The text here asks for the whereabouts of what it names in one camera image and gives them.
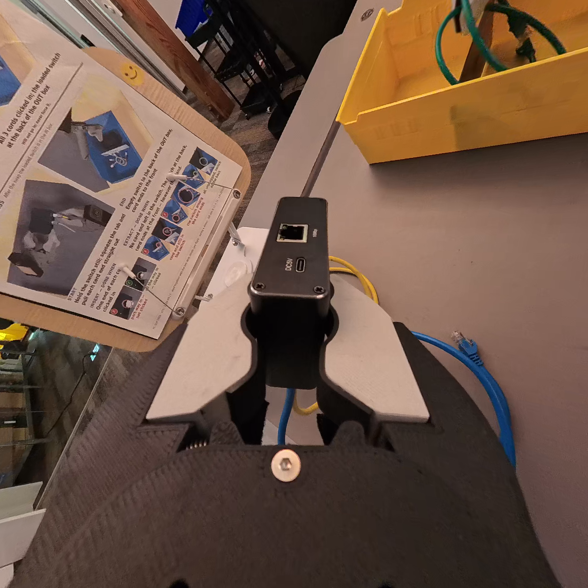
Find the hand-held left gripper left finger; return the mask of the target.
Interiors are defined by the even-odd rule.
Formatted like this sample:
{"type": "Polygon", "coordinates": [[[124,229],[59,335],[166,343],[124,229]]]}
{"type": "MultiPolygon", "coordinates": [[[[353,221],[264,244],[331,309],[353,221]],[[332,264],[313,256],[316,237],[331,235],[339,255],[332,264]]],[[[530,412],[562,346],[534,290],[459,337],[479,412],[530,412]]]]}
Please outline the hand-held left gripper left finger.
{"type": "Polygon", "coordinates": [[[248,288],[227,288],[189,320],[146,413],[150,423],[190,423],[202,437],[233,422],[261,445],[268,409],[265,357],[250,326],[248,288]]]}

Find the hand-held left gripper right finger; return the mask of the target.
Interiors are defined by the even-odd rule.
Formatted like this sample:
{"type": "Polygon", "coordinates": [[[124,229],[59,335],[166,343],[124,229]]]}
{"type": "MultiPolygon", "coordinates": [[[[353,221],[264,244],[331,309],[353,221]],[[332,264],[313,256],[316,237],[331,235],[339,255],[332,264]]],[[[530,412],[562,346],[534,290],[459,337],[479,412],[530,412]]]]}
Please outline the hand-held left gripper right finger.
{"type": "Polygon", "coordinates": [[[316,387],[327,431],[357,422],[374,440],[386,423],[428,423],[429,409],[392,318],[342,277],[332,276],[331,284],[316,387]]]}

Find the black ethernet splitter box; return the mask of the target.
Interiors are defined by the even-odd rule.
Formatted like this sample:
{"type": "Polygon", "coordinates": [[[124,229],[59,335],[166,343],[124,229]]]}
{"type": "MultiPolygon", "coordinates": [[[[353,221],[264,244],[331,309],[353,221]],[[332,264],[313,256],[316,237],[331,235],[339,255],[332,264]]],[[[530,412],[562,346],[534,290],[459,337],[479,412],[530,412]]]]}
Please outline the black ethernet splitter box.
{"type": "Polygon", "coordinates": [[[268,386],[318,386],[332,296],[327,210],[322,198],[280,199],[249,286],[268,386]]]}

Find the yellow plastic bin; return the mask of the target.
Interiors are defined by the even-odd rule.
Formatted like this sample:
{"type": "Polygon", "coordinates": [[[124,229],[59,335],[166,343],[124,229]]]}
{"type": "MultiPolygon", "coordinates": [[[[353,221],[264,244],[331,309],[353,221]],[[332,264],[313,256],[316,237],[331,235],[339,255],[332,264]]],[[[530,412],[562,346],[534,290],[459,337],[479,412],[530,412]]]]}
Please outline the yellow plastic bin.
{"type": "Polygon", "coordinates": [[[435,39],[452,1],[403,1],[374,21],[336,116],[369,164],[587,132],[587,1],[512,1],[562,42],[530,33],[537,61],[515,54],[504,16],[490,49],[508,68],[451,85],[435,39]]]}

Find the white cabinet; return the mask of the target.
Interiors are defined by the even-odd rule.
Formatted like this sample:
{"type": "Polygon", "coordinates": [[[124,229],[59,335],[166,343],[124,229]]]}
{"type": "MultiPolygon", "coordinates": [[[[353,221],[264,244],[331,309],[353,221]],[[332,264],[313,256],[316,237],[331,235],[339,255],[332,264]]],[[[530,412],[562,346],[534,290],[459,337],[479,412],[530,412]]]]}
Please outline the white cabinet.
{"type": "Polygon", "coordinates": [[[1,489],[1,567],[22,560],[37,533],[45,509],[34,504],[42,482],[1,489]]]}

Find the black office chair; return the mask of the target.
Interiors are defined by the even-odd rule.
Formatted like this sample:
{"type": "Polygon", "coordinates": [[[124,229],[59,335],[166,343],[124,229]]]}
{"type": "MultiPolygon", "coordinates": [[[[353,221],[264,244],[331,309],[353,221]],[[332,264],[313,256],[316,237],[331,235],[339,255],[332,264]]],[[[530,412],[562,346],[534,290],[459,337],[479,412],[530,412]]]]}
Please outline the black office chair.
{"type": "Polygon", "coordinates": [[[234,1],[241,32],[253,42],[246,49],[254,72],[269,92],[274,109],[269,132],[280,139],[302,93],[282,97],[290,77],[305,80],[328,41],[345,29],[356,1],[234,1]]]}

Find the blue storage bin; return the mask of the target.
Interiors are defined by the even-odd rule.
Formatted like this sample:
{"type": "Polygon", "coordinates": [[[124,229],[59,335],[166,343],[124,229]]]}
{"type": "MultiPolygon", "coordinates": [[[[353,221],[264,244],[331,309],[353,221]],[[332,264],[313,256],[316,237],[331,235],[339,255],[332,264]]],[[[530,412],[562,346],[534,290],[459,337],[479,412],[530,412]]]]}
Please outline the blue storage bin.
{"type": "Polygon", "coordinates": [[[208,22],[211,14],[208,1],[181,1],[175,28],[187,40],[200,26],[208,22]]]}

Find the wooden post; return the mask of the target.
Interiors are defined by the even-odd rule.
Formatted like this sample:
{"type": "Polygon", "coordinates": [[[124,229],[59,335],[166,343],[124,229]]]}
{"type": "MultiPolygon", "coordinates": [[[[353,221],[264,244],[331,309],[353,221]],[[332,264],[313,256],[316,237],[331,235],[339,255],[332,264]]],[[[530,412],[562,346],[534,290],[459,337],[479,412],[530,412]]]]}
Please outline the wooden post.
{"type": "Polygon", "coordinates": [[[149,1],[115,1],[122,19],[180,78],[195,97],[223,122],[235,107],[217,81],[203,69],[149,1]]]}

